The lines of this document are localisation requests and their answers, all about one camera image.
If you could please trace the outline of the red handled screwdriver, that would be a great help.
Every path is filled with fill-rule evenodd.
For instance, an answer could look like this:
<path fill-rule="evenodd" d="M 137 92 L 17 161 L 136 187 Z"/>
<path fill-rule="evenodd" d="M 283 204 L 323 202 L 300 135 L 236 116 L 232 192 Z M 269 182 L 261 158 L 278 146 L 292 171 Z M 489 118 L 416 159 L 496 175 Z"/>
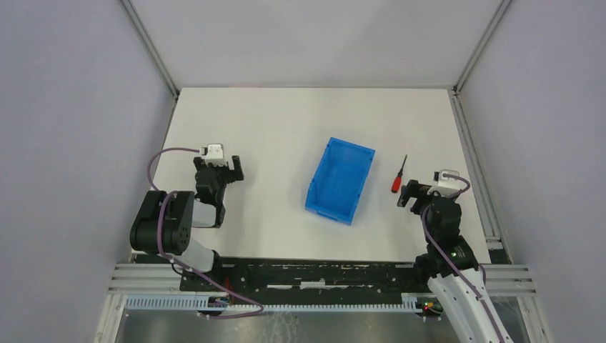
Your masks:
<path fill-rule="evenodd" d="M 402 165 L 399 168 L 399 171 L 397 172 L 397 175 L 394 178 L 394 181 L 392 182 L 391 192 L 393 194 L 397 194 L 398 191 L 400 190 L 401 185 L 402 185 L 403 171 L 404 171 L 404 166 L 405 166 L 406 161 L 407 161 L 407 157 L 408 157 L 408 155 L 405 154 L 403 162 L 402 162 Z"/>

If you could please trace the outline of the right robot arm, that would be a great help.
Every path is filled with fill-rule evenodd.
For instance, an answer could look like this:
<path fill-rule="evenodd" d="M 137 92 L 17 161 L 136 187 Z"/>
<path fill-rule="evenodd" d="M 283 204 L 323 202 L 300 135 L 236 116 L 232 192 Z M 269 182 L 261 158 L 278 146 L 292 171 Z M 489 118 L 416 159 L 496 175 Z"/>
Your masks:
<path fill-rule="evenodd" d="M 462 236 L 462 208 L 457 203 L 468 191 L 468 180 L 453 171 L 434 176 L 434 185 L 411 179 L 402 186 L 397 202 L 410 199 L 420 217 L 427 251 L 416 257 L 413 269 L 427 284 L 461 342 L 512 342 L 487 292 L 485 270 Z"/>

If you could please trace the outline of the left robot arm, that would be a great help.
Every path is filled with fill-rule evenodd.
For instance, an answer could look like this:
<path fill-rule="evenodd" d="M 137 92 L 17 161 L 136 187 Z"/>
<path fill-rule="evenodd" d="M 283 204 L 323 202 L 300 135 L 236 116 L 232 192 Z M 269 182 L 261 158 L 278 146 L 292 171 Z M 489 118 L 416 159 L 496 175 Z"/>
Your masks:
<path fill-rule="evenodd" d="M 132 224 L 132 249 L 168 257 L 187 268 L 210 272 L 219 254 L 192 238 L 194 228 L 220 228 L 224 221 L 224 195 L 228 184 L 244 180 L 241 160 L 229 163 L 217 159 L 194 158 L 194 191 L 149 191 Z"/>

